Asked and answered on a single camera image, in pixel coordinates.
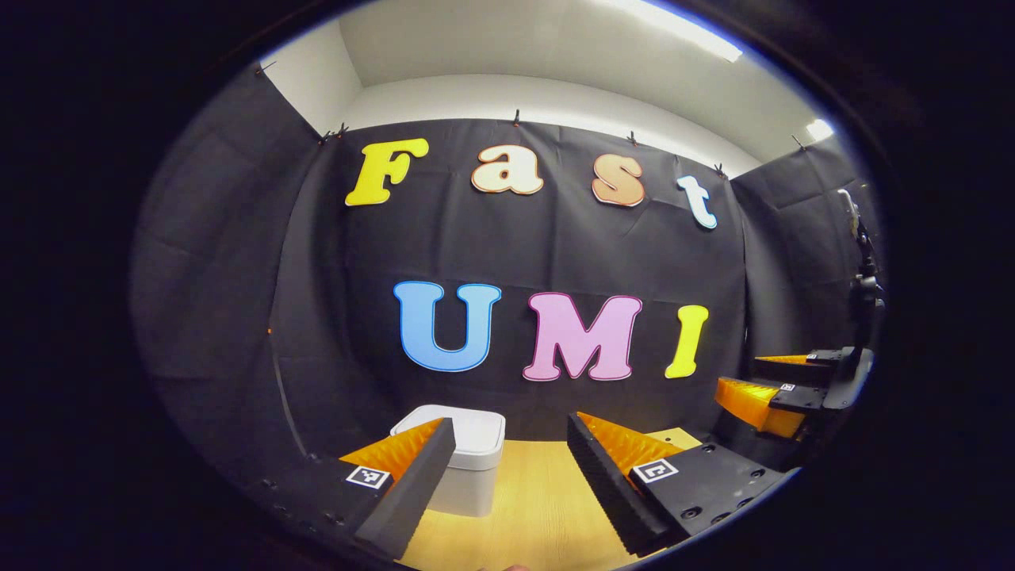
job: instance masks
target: ceiling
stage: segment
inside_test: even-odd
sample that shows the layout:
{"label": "ceiling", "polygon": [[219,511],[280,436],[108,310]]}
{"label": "ceiling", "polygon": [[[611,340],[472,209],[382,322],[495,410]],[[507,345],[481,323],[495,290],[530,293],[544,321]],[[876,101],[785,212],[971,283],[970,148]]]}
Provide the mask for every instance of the ceiling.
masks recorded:
{"label": "ceiling", "polygon": [[796,149],[791,135],[810,142],[805,126],[818,112],[760,57],[739,46],[744,54],[731,63],[620,3],[380,0],[344,14],[340,26],[364,87],[434,75],[527,75],[649,102],[762,162]]}

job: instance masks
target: white lid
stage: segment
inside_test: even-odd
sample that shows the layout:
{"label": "white lid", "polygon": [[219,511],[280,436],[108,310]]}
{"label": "white lid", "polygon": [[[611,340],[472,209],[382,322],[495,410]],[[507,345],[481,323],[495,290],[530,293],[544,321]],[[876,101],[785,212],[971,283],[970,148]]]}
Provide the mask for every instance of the white lid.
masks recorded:
{"label": "white lid", "polygon": [[394,428],[396,435],[435,419],[449,418],[455,427],[455,453],[448,466],[454,469],[485,471],[500,461],[504,444],[503,416],[488,411],[423,405],[409,413]]}

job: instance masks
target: orange gripper pad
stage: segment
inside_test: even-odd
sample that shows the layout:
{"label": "orange gripper pad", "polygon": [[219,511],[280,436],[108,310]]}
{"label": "orange gripper pad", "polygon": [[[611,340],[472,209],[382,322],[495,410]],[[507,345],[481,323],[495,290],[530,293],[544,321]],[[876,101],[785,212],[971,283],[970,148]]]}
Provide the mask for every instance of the orange gripper pad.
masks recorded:
{"label": "orange gripper pad", "polygon": [[596,440],[603,445],[606,453],[610,455],[610,459],[617,465],[628,482],[630,482],[630,478],[627,475],[630,474],[632,468],[684,451],[683,448],[668,442],[597,419],[592,415],[579,412],[578,416],[585,423],[585,426],[589,427],[589,431],[596,437]]}
{"label": "orange gripper pad", "polygon": [[716,387],[716,403],[759,432],[793,438],[800,428],[800,423],[804,421],[804,415],[769,409],[768,402],[776,395],[779,395],[777,387],[720,377],[719,386]]}
{"label": "orange gripper pad", "polygon": [[755,357],[760,361],[771,361],[772,363],[790,363],[792,365],[808,365],[806,355],[776,355],[773,357]]}
{"label": "orange gripper pad", "polygon": [[416,459],[419,451],[423,449],[426,441],[430,439],[433,431],[437,430],[437,425],[442,422],[444,419],[434,419],[403,433],[379,440],[359,450],[349,452],[339,460],[390,472],[392,479],[397,483],[405,475],[405,471],[409,470],[409,465]]}

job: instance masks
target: ceiling light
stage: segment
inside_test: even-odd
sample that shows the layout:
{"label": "ceiling light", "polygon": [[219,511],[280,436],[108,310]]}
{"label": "ceiling light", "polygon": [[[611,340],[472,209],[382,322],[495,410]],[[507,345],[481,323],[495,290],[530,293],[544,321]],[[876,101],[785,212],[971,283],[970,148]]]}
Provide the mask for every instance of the ceiling light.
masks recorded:
{"label": "ceiling light", "polygon": [[733,44],[708,31],[700,25],[684,19],[670,10],[644,2],[642,0],[595,0],[609,4],[644,20],[646,23],[669,30],[674,34],[696,44],[727,61],[735,62],[743,52]]}
{"label": "ceiling light", "polygon": [[822,139],[827,139],[835,131],[831,130],[831,125],[825,123],[821,119],[817,119],[807,126],[807,132],[811,134],[811,138],[814,139],[814,142],[818,142]]}

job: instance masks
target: white wall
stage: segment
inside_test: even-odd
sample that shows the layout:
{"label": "white wall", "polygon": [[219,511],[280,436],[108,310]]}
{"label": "white wall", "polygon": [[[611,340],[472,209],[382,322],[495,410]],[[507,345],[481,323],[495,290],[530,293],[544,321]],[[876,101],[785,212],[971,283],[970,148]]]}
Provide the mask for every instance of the white wall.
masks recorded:
{"label": "white wall", "polygon": [[320,134],[426,119],[512,119],[626,137],[730,176],[761,162],[716,133],[653,104],[578,83],[521,75],[443,75],[365,89],[345,47],[339,18],[261,59],[282,95]]}
{"label": "white wall", "polygon": [[729,176],[761,164],[730,141],[658,106],[577,83],[520,75],[444,75],[366,87],[337,118],[350,130],[426,119],[513,119],[626,137],[713,165]]}
{"label": "white wall", "polygon": [[286,100],[318,133],[337,131],[346,106],[363,85],[345,49],[338,18],[261,58],[261,66]]}

